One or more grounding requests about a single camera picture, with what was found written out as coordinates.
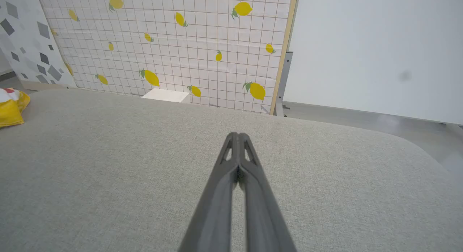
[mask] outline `yellow and white package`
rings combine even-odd
[[[16,89],[0,89],[0,127],[24,123],[21,113],[30,102],[25,92]]]

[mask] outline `white board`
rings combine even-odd
[[[299,0],[284,100],[463,124],[463,0]]]

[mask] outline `wooden frame edge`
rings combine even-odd
[[[291,39],[291,30],[293,27],[294,13],[296,11],[297,0],[291,0],[289,5],[288,22],[286,23],[285,36],[283,47],[281,48],[280,64],[278,65],[278,72],[276,73],[275,88],[273,89],[272,105],[270,106],[270,115],[273,115],[275,110],[276,98],[278,95],[278,88],[280,87],[281,72],[283,71],[283,64],[285,61],[285,53],[288,50],[288,43]]]

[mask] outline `lemon print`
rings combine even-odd
[[[267,46],[265,46],[265,50],[267,50],[268,53],[270,53],[270,54],[276,52],[275,49],[270,44],[267,44]]]
[[[238,17],[238,14],[241,16],[246,16],[252,11],[251,5],[249,3],[242,1],[235,5],[235,8],[233,8],[233,12],[231,12],[231,17],[235,19],[235,17]]]
[[[147,69],[146,70],[142,69],[141,71],[139,71],[139,76],[142,76],[142,78],[145,78],[146,81],[149,82],[149,84],[159,87],[159,79],[157,78],[156,74],[154,74],[153,72]]]
[[[195,86],[188,86],[188,90],[190,90],[195,96],[201,97],[201,90]]]
[[[249,82],[249,83],[243,84],[243,89],[245,87],[246,87],[246,91],[249,91],[249,89],[251,89],[251,95],[255,99],[263,100],[263,98],[265,97],[265,89],[261,85],[257,83]]]
[[[116,9],[122,8],[124,2],[122,0],[109,0],[109,10],[111,12],[115,11]]]
[[[175,20],[177,21],[178,25],[182,27],[188,26],[188,23],[184,20],[183,15],[181,15],[179,12],[175,14]]]
[[[64,63],[64,64],[65,64],[66,67],[68,68],[69,73],[71,73],[71,76],[74,76],[74,72],[72,72],[71,66],[69,66],[69,64],[67,64],[67,63]]]
[[[149,36],[149,34],[145,33],[145,39],[149,42],[153,42],[154,39]]]
[[[222,53],[220,51],[217,51],[217,55],[215,56],[215,60],[217,60],[217,61],[222,60]]]
[[[58,33],[55,30],[50,29],[50,31],[51,31],[51,34],[53,34],[53,36],[55,36],[55,37],[58,36]]]
[[[108,85],[108,80],[104,76],[96,74],[95,77],[99,79],[99,81],[101,81],[101,83],[103,83],[104,85]]]
[[[73,10],[69,10],[69,16],[71,16],[71,19],[75,20],[75,21],[80,21],[81,19],[79,19],[79,17],[76,15],[76,13],[74,13]]]

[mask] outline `textured table surface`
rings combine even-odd
[[[84,90],[0,129],[2,251],[176,251],[229,132],[246,132],[299,251],[461,251],[463,192],[416,145],[353,127]],[[245,251],[234,191],[232,251]]]

